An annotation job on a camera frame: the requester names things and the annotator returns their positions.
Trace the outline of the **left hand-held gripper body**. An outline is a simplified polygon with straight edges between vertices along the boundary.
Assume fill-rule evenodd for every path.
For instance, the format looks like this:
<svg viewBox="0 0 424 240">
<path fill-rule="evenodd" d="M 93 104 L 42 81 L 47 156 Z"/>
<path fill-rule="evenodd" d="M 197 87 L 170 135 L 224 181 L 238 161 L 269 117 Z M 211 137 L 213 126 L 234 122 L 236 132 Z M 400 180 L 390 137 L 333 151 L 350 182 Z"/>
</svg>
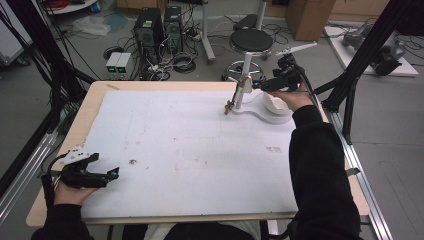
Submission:
<svg viewBox="0 0 424 240">
<path fill-rule="evenodd" d="M 71 149 L 59 161 L 59 165 L 62 167 L 59 173 L 60 180 L 67 186 L 77 189 L 106 187 L 108 182 L 102 179 L 105 174 L 89 172 L 87 170 L 89 164 L 83 162 L 91 154 L 93 153 L 86 152 L 79 145 Z"/>
</svg>

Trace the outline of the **person's lap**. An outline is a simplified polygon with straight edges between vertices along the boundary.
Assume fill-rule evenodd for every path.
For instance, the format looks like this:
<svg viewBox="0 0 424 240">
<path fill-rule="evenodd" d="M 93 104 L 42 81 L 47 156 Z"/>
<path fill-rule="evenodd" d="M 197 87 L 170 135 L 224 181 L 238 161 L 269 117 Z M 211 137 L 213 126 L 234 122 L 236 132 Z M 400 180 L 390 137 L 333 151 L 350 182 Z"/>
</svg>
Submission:
<svg viewBox="0 0 424 240">
<path fill-rule="evenodd" d="M 256 221 L 125 225 L 122 240 L 261 240 Z"/>
</svg>

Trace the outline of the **black flat pedal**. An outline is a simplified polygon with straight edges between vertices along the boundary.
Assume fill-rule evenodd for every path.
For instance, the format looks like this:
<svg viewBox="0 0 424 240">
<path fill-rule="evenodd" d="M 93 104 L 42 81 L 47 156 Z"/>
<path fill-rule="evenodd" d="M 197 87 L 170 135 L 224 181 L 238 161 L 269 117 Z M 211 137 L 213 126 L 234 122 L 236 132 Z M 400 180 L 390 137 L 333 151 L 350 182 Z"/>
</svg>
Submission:
<svg viewBox="0 0 424 240">
<path fill-rule="evenodd" d="M 237 23 L 234 24 L 233 29 L 235 31 L 241 30 L 241 29 L 252 29 L 256 27 L 257 22 L 257 15 L 256 14 L 249 14 Z"/>
</svg>

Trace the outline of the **grey metal stand leg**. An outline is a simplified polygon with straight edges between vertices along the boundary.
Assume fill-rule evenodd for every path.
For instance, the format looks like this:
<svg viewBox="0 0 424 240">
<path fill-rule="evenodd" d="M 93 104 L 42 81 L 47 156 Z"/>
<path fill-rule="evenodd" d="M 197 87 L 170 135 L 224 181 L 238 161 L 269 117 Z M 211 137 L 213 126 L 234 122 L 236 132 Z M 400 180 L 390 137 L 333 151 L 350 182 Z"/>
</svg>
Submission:
<svg viewBox="0 0 424 240">
<path fill-rule="evenodd" d="M 216 57 L 208 38 L 208 0 L 202 0 L 202 35 L 201 41 L 208 64 L 215 62 Z"/>
</svg>

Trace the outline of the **green cord keychain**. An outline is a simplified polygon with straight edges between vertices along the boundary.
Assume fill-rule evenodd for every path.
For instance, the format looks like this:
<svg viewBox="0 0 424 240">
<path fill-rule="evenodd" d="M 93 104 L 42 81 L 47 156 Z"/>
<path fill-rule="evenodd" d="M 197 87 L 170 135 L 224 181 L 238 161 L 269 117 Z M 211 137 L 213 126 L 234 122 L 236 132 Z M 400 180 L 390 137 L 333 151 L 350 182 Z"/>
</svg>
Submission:
<svg viewBox="0 0 424 240">
<path fill-rule="evenodd" d="M 232 108 L 238 103 L 240 94 L 243 90 L 243 87 L 240 83 L 236 85 L 234 94 L 230 100 L 227 101 L 226 105 L 224 106 L 224 114 L 228 115 Z"/>
</svg>

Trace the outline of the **white floor board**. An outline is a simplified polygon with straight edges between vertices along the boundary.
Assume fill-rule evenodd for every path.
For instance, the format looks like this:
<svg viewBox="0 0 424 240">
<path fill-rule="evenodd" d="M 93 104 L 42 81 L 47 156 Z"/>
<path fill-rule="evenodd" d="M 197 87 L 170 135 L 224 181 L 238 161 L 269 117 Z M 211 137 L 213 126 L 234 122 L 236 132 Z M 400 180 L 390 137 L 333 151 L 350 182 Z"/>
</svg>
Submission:
<svg viewBox="0 0 424 240">
<path fill-rule="evenodd" d="M 325 34 L 329 37 L 333 50 L 343 68 L 346 69 L 356 51 L 351 46 L 344 46 L 342 44 L 345 31 L 339 27 L 325 27 Z M 401 65 L 390 73 L 390 76 L 398 77 L 416 77 L 419 75 L 418 71 L 403 57 L 399 59 Z"/>
</svg>

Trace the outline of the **black stool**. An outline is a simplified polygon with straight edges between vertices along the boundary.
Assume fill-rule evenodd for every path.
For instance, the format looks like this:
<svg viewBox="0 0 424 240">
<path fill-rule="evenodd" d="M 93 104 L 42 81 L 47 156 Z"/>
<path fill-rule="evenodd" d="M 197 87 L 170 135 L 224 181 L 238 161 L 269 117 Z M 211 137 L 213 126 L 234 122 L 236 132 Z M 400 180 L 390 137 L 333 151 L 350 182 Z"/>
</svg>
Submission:
<svg viewBox="0 0 424 240">
<path fill-rule="evenodd" d="M 246 74 L 258 74 L 265 77 L 262 68 L 255 63 L 253 57 L 266 60 L 271 55 L 273 39 L 264 31 L 257 29 L 240 29 L 234 31 L 229 38 L 232 50 L 244 56 L 243 60 L 231 63 L 221 76 L 223 81 L 236 81 Z"/>
</svg>

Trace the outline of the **large black computer tower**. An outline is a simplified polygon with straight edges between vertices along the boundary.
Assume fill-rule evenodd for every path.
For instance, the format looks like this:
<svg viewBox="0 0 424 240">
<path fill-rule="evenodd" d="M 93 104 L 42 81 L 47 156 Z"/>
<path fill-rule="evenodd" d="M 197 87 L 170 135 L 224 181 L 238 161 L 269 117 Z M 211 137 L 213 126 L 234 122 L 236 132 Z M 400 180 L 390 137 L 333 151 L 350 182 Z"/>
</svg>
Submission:
<svg viewBox="0 0 424 240">
<path fill-rule="evenodd" d="M 134 25 L 133 32 L 143 55 L 152 64 L 159 63 L 159 46 L 164 40 L 160 9 L 142 8 Z"/>
</svg>

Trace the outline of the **round white table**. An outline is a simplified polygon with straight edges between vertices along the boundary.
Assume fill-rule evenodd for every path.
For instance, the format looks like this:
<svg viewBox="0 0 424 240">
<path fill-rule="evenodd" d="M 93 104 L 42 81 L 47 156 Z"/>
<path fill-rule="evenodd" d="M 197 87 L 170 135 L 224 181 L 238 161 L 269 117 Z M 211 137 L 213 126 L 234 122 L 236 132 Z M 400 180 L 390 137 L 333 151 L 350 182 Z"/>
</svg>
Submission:
<svg viewBox="0 0 424 240">
<path fill-rule="evenodd" d="M 99 12 L 99 0 L 43 0 L 42 7 L 49 14 L 65 14 L 83 9 Z"/>
</svg>

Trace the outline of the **grey machine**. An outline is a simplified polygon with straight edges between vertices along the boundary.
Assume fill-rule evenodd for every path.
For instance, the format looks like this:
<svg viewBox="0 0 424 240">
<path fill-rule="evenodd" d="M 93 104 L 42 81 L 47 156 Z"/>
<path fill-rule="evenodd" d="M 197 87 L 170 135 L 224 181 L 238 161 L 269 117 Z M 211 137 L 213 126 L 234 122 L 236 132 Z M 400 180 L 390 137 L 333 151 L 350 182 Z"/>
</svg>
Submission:
<svg viewBox="0 0 424 240">
<path fill-rule="evenodd" d="M 373 26 L 373 23 L 364 23 L 356 31 L 345 33 L 342 45 L 352 46 L 355 50 L 358 50 Z M 376 53 L 375 57 L 371 60 L 370 66 L 379 76 L 387 76 L 402 65 L 399 59 L 405 53 L 405 43 L 398 40 L 395 33 L 392 32 L 380 50 Z"/>
</svg>

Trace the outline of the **aluminium rail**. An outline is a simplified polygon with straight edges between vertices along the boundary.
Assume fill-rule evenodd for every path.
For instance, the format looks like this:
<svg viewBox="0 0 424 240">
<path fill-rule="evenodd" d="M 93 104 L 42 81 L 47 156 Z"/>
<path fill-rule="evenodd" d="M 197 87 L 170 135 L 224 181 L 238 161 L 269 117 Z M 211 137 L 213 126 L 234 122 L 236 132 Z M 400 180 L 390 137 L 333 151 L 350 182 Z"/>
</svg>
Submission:
<svg viewBox="0 0 424 240">
<path fill-rule="evenodd" d="M 377 199 L 368 182 L 367 176 L 362 168 L 361 162 L 352 144 L 349 144 L 342 134 L 342 120 L 338 113 L 331 113 L 329 110 L 322 111 L 329 123 L 332 123 L 341 139 L 344 154 L 345 168 L 359 168 L 361 171 L 357 175 L 349 176 L 354 201 L 360 212 L 361 219 L 365 226 L 369 226 L 374 233 L 376 240 L 394 240 L 389 227 L 380 210 Z"/>
<path fill-rule="evenodd" d="M 5 189 L 5 192 L 0 196 L 0 226 L 5 222 L 17 201 L 39 170 L 43 160 L 52 150 L 57 137 L 57 132 L 45 134 L 28 154 L 22 157 L 24 164 Z"/>
</svg>

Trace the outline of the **white bowl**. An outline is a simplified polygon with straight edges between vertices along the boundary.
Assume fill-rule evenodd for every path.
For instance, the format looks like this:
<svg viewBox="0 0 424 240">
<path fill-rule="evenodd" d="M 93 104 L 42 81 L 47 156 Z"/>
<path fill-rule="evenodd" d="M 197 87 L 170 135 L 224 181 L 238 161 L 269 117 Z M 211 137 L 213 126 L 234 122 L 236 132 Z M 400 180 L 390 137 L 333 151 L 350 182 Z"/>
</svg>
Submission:
<svg viewBox="0 0 424 240">
<path fill-rule="evenodd" d="M 268 93 L 263 94 L 263 103 L 267 110 L 277 115 L 287 115 L 291 112 L 286 102 Z"/>
</svg>

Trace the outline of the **wooden table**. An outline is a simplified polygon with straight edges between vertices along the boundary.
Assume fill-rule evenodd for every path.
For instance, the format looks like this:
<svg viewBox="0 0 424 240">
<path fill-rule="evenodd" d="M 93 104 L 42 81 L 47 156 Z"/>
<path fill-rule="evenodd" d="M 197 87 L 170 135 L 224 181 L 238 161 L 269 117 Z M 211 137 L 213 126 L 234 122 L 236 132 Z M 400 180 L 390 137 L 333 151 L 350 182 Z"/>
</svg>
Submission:
<svg viewBox="0 0 424 240">
<path fill-rule="evenodd" d="M 119 88 L 114 90 L 106 85 L 110 84 Z M 235 88 L 235 83 L 231 82 L 184 82 L 184 81 L 97 81 L 91 85 L 86 97 L 84 98 L 80 110 L 78 111 L 71 128 L 65 137 L 64 143 L 59 150 L 59 153 L 66 152 L 70 147 L 82 145 L 89 130 L 97 116 L 104 96 L 110 91 L 231 91 Z M 26 224 L 30 227 L 41 227 L 44 225 L 47 209 L 44 204 L 43 190 L 40 190 L 33 206 L 31 207 Z M 98 218 L 86 219 L 87 224 L 106 225 L 106 224 L 132 224 L 132 223 L 165 223 L 165 222 L 205 222 L 205 221 L 241 221 L 241 220 L 275 220 L 289 219 L 294 216 L 291 212 L 270 212 L 258 214 L 201 214 L 187 216 L 169 216 L 169 217 L 144 217 L 144 218 Z"/>
</svg>

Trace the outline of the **white mat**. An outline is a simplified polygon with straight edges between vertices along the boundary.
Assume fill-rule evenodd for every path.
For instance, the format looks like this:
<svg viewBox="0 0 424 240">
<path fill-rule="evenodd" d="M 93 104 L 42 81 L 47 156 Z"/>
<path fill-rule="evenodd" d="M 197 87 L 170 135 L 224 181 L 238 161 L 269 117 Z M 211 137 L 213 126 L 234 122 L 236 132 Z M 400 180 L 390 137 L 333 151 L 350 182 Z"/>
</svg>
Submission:
<svg viewBox="0 0 424 240">
<path fill-rule="evenodd" d="M 224 114 L 227 91 L 110 91 L 84 148 L 88 171 L 119 178 L 85 204 L 87 218 L 294 212 L 281 125 Z"/>
</svg>

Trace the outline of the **person's right hand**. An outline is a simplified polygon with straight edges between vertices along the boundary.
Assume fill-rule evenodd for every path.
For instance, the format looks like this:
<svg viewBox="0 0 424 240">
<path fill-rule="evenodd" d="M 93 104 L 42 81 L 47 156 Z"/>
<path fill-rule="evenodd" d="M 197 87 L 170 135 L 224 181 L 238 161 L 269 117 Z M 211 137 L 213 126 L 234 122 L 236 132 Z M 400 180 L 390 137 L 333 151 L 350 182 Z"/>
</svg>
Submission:
<svg viewBox="0 0 424 240">
<path fill-rule="evenodd" d="M 304 106 L 313 106 L 313 100 L 309 95 L 309 92 L 303 87 L 300 86 L 298 89 L 292 92 L 285 91 L 272 91 L 270 95 L 284 101 L 290 110 L 293 112 Z"/>
</svg>

